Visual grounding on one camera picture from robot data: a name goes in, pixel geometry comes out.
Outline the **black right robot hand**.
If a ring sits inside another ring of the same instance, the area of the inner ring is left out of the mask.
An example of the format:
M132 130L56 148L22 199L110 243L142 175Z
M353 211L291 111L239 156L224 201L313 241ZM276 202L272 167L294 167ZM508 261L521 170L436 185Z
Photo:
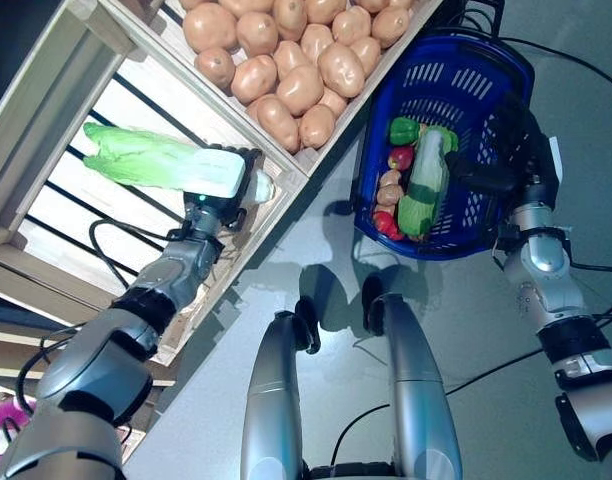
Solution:
M554 208L560 181L548 137L522 99L507 94L489 123L486 147L495 154L493 165L477 164L456 152L445 162L451 177L468 190Z

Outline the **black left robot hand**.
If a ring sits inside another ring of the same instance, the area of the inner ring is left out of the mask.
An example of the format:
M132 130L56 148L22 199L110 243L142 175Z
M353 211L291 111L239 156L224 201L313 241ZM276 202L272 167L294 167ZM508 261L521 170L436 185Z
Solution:
M199 149L192 157L199 163L199 185L183 191L184 204L210 212L228 229L240 229L246 216L244 200L261 157L259 148L210 144Z

